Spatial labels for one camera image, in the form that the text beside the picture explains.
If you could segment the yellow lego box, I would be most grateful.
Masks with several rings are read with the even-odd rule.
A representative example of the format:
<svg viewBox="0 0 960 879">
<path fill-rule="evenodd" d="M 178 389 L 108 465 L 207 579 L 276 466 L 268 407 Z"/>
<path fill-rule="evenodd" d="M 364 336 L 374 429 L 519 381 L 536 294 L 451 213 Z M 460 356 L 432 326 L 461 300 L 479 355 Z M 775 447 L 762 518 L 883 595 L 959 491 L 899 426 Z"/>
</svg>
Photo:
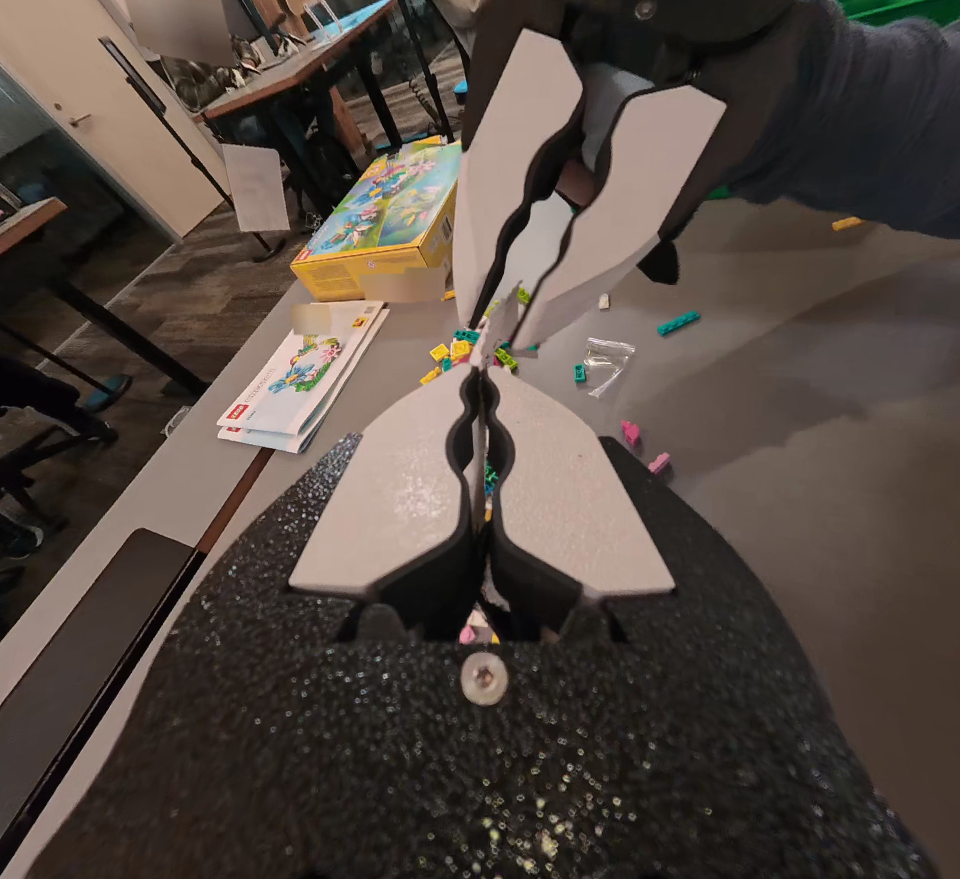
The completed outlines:
<svg viewBox="0 0 960 879">
<path fill-rule="evenodd" d="M 317 301 L 360 300 L 384 275 L 442 270 L 450 278 L 461 144 L 408 143 L 373 161 L 291 263 Z"/>
</svg>

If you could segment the person's right forearm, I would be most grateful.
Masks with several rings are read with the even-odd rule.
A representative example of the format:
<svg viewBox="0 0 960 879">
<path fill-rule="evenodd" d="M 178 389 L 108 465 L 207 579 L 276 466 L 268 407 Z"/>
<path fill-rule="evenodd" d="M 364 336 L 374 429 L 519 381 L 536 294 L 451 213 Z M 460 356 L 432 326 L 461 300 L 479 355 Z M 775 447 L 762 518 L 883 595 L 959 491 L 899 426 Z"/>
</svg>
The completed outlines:
<svg viewBox="0 0 960 879">
<path fill-rule="evenodd" d="M 959 238 L 959 28 L 853 21 L 798 0 L 794 78 L 731 192 L 934 238 Z"/>
</svg>

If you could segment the black tripod stand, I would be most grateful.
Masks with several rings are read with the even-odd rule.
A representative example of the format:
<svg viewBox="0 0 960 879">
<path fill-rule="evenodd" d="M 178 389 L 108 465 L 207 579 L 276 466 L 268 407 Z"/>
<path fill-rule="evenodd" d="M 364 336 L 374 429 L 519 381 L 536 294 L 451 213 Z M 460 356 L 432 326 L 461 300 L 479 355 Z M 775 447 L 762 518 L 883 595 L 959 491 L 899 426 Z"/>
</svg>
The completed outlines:
<svg viewBox="0 0 960 879">
<path fill-rule="evenodd" d="M 181 148 L 181 150 L 186 153 L 189 158 L 191 165 L 199 171 L 209 185 L 217 192 L 221 200 L 226 204 L 228 209 L 234 213 L 235 218 L 238 218 L 238 213 L 236 212 L 236 207 L 234 200 L 229 196 L 229 194 L 224 190 L 220 185 L 218 180 L 212 175 L 212 173 L 207 169 L 206 165 L 202 160 L 196 155 L 196 153 L 190 148 L 188 143 L 181 137 L 181 135 L 174 129 L 169 120 L 166 117 L 167 105 L 159 97 L 157 92 L 147 83 L 147 81 L 140 75 L 135 66 L 131 61 L 124 55 L 120 48 L 114 43 L 114 40 L 108 36 L 101 36 L 98 38 L 100 45 L 104 50 L 109 54 L 111 59 L 119 66 L 125 76 L 126 84 L 138 95 L 138 98 L 144 105 L 146 105 L 150 112 L 156 117 L 157 121 L 160 122 L 163 129 L 165 129 L 169 135 L 173 138 L 176 144 Z"/>
</svg>

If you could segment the white door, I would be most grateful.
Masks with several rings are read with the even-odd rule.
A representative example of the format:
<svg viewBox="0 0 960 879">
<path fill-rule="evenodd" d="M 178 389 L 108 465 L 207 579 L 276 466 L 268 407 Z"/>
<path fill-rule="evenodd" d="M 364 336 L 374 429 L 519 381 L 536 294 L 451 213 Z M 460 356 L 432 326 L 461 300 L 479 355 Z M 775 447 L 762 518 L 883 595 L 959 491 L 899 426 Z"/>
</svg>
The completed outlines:
<svg viewBox="0 0 960 879">
<path fill-rule="evenodd" d="M 2 69 L 140 212 L 186 237 L 221 197 L 101 45 L 110 38 L 223 187 L 221 155 L 101 0 L 1 0 Z"/>
</svg>

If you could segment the small clear empty bag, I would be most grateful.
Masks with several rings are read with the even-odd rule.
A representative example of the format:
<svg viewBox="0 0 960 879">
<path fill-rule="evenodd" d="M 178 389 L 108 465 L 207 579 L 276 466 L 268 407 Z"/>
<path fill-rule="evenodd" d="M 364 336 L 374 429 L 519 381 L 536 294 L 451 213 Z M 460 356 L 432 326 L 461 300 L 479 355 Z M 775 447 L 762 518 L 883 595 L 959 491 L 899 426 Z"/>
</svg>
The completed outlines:
<svg viewBox="0 0 960 879">
<path fill-rule="evenodd" d="M 614 391 L 624 371 L 637 355 L 637 346 L 626 341 L 591 335 L 585 340 L 582 368 L 588 395 L 601 398 Z"/>
</svg>

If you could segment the white sheet on stand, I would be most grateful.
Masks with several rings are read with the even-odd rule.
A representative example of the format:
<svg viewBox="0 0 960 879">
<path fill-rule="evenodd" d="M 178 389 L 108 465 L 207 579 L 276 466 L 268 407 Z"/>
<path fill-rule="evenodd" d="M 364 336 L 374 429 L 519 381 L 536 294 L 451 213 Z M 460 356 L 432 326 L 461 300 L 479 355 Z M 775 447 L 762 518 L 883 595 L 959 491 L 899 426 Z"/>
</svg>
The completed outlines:
<svg viewBox="0 0 960 879">
<path fill-rule="evenodd" d="M 267 146 L 223 143 L 222 159 L 241 233 L 280 233 L 290 229 L 282 161 Z"/>
</svg>

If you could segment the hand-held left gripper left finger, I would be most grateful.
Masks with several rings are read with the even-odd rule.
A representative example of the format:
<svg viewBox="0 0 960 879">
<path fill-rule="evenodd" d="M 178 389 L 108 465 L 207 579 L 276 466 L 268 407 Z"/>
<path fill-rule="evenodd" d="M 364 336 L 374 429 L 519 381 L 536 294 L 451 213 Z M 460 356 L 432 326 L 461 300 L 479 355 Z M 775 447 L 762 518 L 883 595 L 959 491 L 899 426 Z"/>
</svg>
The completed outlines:
<svg viewBox="0 0 960 879">
<path fill-rule="evenodd" d="M 290 588 L 461 629 L 483 580 L 481 375 L 453 369 L 363 432 L 290 575 Z"/>
</svg>

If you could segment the lego instruction booklet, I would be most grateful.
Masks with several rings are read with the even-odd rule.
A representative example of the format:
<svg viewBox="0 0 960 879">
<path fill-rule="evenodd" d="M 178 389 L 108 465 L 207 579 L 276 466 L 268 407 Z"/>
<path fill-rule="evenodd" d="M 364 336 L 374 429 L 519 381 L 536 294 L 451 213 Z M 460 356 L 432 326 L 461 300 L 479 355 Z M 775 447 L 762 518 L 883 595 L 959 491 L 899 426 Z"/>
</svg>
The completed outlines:
<svg viewBox="0 0 960 879">
<path fill-rule="evenodd" d="M 328 304 L 321 333 L 292 329 L 218 418 L 218 439 L 290 454 L 306 450 L 389 316 L 386 303 Z"/>
</svg>

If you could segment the long brown desk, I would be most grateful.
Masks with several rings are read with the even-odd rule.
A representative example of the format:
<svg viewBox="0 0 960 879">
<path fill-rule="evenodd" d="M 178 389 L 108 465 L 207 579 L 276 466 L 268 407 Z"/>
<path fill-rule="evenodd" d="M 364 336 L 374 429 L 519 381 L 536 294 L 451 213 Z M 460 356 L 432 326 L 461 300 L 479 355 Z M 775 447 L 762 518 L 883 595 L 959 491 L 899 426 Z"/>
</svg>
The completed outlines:
<svg viewBox="0 0 960 879">
<path fill-rule="evenodd" d="M 66 267 L 47 243 L 46 228 L 66 213 L 66 203 L 57 197 L 26 204 L 2 217 L 2 258 L 18 256 L 39 269 L 38 283 L 58 301 L 77 312 L 85 321 L 108 335 L 152 369 L 164 375 L 173 388 L 199 398 L 209 384 L 174 357 L 139 333 L 105 305 L 81 291 L 66 276 Z"/>
</svg>

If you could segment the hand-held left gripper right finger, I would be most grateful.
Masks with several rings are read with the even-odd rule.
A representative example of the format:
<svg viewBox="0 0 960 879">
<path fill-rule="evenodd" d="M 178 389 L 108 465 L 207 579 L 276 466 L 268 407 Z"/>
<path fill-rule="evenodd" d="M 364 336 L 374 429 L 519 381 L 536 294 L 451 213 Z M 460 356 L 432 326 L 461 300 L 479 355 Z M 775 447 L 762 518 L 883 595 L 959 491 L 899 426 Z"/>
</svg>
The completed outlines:
<svg viewBox="0 0 960 879">
<path fill-rule="evenodd" d="M 577 606 L 675 587 L 595 431 L 515 377 L 486 378 L 492 500 L 489 569 L 510 611 L 560 629 Z"/>
</svg>

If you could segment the small colourful lego pieces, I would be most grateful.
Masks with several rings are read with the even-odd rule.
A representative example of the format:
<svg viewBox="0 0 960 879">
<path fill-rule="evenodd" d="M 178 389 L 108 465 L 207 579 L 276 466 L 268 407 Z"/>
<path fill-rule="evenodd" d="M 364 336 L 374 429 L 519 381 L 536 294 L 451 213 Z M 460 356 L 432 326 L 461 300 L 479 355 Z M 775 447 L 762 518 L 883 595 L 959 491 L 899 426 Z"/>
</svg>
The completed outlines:
<svg viewBox="0 0 960 879">
<path fill-rule="evenodd" d="M 470 330 L 455 331 L 450 344 L 442 341 L 435 348 L 429 351 L 431 359 L 436 367 L 421 378 L 422 384 L 427 384 L 433 379 L 439 377 L 443 372 L 449 371 L 458 363 L 467 362 L 474 350 L 474 345 L 480 339 L 480 333 Z M 620 422 L 622 439 L 626 444 L 640 452 L 642 451 L 642 430 L 641 427 L 633 422 L 623 419 Z M 648 464 L 648 469 L 655 475 L 660 475 L 671 468 L 670 454 L 663 452 L 654 457 Z"/>
</svg>

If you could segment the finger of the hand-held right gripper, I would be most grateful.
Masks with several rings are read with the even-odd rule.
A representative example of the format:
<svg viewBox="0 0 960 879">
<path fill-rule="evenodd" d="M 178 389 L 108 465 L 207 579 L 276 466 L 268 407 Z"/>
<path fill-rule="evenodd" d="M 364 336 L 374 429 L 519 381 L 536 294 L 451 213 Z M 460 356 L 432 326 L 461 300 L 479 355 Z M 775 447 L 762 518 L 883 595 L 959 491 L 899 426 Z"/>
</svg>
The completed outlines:
<svg viewBox="0 0 960 879">
<path fill-rule="evenodd" d="M 593 201 L 570 221 L 511 339 L 540 345 L 593 309 L 657 245 L 659 231 L 726 112 L 691 85 L 623 103 L 597 163 Z"/>
<path fill-rule="evenodd" d="M 462 137 L 453 230 L 458 319 L 491 304 L 535 202 L 579 137 L 584 82 L 561 40 L 523 28 L 471 138 Z"/>
</svg>

